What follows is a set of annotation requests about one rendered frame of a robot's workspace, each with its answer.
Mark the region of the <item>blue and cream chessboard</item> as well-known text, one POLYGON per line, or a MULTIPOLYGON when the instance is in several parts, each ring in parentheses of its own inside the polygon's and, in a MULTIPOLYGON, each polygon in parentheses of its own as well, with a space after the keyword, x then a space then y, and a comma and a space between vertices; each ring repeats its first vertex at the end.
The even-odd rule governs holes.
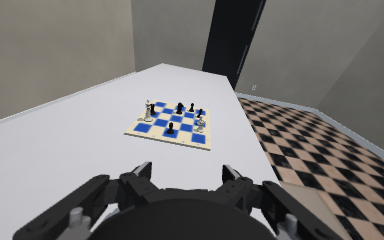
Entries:
POLYGON ((153 121, 146 122, 146 110, 136 119, 136 121, 124 132, 125 135, 146 138, 166 143, 172 143, 203 150, 211 150, 210 141, 210 121, 209 110, 202 109, 204 132, 197 131, 200 125, 197 124, 199 110, 201 108, 193 107, 194 112, 190 112, 191 106, 182 107, 182 114, 178 111, 178 104, 154 100, 155 115, 151 115, 153 121), (173 134, 168 134, 169 123, 173 123, 173 134))

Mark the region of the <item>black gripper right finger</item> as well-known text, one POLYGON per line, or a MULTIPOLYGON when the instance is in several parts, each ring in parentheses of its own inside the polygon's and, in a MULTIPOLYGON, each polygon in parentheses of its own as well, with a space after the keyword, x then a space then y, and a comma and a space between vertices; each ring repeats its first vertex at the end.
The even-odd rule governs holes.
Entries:
POLYGON ((252 207, 261 209, 277 240, 344 240, 275 182, 253 184, 230 165, 222 167, 222 182, 201 200, 236 206, 249 215, 252 207))

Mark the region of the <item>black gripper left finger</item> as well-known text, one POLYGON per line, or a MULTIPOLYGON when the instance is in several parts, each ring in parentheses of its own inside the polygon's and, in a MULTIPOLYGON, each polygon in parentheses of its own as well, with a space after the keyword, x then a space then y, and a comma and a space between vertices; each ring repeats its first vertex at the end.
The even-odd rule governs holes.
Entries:
POLYGON ((150 181, 151 172, 152 162, 145 161, 119 179, 95 176, 17 230, 12 240, 87 240, 108 204, 118 203, 122 211, 135 203, 173 199, 150 181))

